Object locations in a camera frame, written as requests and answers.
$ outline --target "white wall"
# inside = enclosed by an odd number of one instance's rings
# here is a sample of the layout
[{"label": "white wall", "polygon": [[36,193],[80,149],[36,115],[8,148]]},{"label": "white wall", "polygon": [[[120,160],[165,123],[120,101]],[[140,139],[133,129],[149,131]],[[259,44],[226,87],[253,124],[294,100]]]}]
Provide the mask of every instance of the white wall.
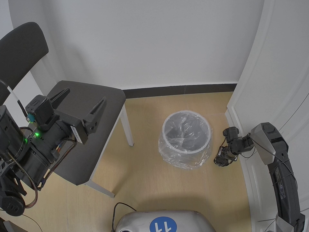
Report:
[{"label": "white wall", "polygon": [[[7,33],[13,30],[12,21],[10,18],[9,3],[8,0],[0,0],[0,39]],[[7,67],[0,66],[0,70],[4,71]],[[28,72],[25,77],[14,88],[14,93],[20,99],[21,103],[27,105],[34,96],[42,94],[37,83],[35,82],[32,74]],[[8,108],[10,114],[18,124],[18,126],[27,126],[26,121],[20,107],[17,104],[16,99],[10,94],[4,102],[4,105]]]},{"label": "white wall", "polygon": [[50,36],[41,0],[9,0],[9,8],[14,28],[26,22],[34,21],[44,33],[49,53],[31,69],[31,73],[43,94],[47,95],[57,82],[66,79],[66,75]]},{"label": "white wall", "polygon": [[263,2],[42,0],[67,79],[122,89],[237,82]]}]

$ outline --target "chair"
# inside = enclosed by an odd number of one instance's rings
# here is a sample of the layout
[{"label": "chair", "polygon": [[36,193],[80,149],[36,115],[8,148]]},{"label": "chair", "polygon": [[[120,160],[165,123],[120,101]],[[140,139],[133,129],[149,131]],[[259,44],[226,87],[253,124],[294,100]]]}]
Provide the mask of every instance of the chair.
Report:
[{"label": "chair", "polygon": [[[14,89],[47,53],[48,46],[38,24],[28,22],[15,28],[0,40],[0,63],[3,66],[1,79]],[[119,118],[129,145],[134,144],[124,105],[126,96],[121,89],[72,81],[58,82],[47,96],[52,97],[67,87],[70,88],[70,93],[57,108],[61,112],[83,119],[104,96],[107,105],[96,133],[89,135],[85,145],[78,143],[56,168],[55,173],[75,185],[85,184],[114,197],[112,192],[94,183],[92,179]],[[8,96],[9,92],[0,87],[1,104]],[[69,144],[65,145],[60,151],[61,155],[68,146]]]}]

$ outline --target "white trash can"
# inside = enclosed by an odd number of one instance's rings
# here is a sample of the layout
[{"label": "white trash can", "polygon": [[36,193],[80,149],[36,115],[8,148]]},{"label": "white trash can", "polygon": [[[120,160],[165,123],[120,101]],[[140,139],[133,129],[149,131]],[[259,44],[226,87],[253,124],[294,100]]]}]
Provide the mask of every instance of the white trash can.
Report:
[{"label": "white trash can", "polygon": [[211,155],[211,127],[198,113],[184,110],[164,121],[159,138],[163,159],[180,168],[195,169]]}]

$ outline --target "blue circular logo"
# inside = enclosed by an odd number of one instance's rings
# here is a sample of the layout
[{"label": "blue circular logo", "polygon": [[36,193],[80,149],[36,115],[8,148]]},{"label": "blue circular logo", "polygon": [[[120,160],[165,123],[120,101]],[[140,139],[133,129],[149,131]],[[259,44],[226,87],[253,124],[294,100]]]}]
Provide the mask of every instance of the blue circular logo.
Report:
[{"label": "blue circular logo", "polygon": [[176,232],[177,224],[170,217],[157,217],[149,226],[150,232]]}]

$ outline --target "white logo symbol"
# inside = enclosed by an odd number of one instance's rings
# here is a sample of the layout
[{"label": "white logo symbol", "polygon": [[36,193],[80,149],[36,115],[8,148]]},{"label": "white logo symbol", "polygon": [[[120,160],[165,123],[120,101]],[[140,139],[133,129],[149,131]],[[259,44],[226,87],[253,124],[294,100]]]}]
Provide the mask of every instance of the white logo symbol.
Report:
[{"label": "white logo symbol", "polygon": [[[156,222],[155,224],[155,232],[161,232],[162,229],[159,229],[158,228],[158,223]],[[164,227],[165,227],[165,232],[168,232],[170,231],[172,228],[168,228],[168,223],[167,222],[164,222]]]}]

